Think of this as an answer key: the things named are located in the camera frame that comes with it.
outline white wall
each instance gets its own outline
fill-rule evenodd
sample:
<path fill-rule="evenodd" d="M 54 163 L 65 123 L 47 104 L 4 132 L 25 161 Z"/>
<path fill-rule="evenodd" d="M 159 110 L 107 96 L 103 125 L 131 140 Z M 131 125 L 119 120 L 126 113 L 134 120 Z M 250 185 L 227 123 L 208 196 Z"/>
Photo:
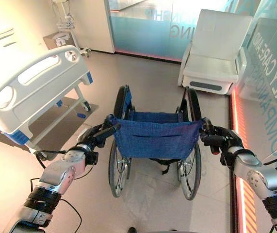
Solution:
<path fill-rule="evenodd" d="M 80 47 L 114 53 L 106 0 L 70 0 Z"/>
<path fill-rule="evenodd" d="M 29 52 L 47 50 L 43 36 L 58 31 L 48 0 L 0 0 L 0 28 L 14 27 L 19 43 Z"/>

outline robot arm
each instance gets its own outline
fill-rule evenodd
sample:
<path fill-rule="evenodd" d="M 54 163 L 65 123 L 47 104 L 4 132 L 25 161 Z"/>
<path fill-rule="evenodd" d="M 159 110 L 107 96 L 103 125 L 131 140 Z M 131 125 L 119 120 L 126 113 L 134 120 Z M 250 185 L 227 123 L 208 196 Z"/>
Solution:
<path fill-rule="evenodd" d="M 222 151 L 221 163 L 234 170 L 234 174 L 245 180 L 254 193 L 262 200 L 271 215 L 271 222 L 277 230 L 277 170 L 265 166 L 250 150 L 245 150 L 242 140 L 232 130 L 214 127 L 204 119 L 201 140 L 211 146 L 213 153 Z"/>
<path fill-rule="evenodd" d="M 24 205 L 18 209 L 7 224 L 3 233 L 41 233 L 52 219 L 52 212 L 61 196 L 74 179 L 82 174 L 87 165 L 95 165 L 98 153 L 95 147 L 102 148 L 105 139 L 120 128 L 111 126 L 106 119 L 101 125 L 90 128 L 80 134 L 76 146 L 70 148 L 58 161 L 47 166 Z"/>

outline shoe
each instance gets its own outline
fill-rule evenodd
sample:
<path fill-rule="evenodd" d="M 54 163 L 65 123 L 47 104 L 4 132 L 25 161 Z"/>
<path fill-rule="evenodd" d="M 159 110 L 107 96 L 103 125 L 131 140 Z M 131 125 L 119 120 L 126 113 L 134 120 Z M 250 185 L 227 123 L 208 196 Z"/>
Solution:
<path fill-rule="evenodd" d="M 128 233 L 137 233 L 137 230 L 134 227 L 130 227 Z"/>

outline chair cushion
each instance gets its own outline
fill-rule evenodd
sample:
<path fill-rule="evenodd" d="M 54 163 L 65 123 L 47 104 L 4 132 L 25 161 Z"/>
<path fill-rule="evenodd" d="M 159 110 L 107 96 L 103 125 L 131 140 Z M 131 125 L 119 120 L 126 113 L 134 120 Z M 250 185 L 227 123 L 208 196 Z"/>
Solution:
<path fill-rule="evenodd" d="M 189 56 L 183 75 L 232 83 L 238 81 L 235 61 L 197 55 Z"/>
<path fill-rule="evenodd" d="M 190 53 L 234 60 L 242 46 L 252 16 L 201 10 Z"/>

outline red led light strip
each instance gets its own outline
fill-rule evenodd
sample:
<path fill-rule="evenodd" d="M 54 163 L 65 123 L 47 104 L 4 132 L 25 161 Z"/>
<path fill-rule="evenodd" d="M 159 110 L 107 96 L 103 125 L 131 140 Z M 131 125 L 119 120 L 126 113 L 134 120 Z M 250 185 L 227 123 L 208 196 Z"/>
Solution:
<path fill-rule="evenodd" d="M 233 129 L 240 135 L 247 149 L 247 137 L 244 124 L 243 107 L 239 104 L 235 90 L 232 92 Z M 254 193 L 241 178 L 236 178 L 237 201 L 239 209 L 239 233 L 256 233 L 256 210 Z"/>

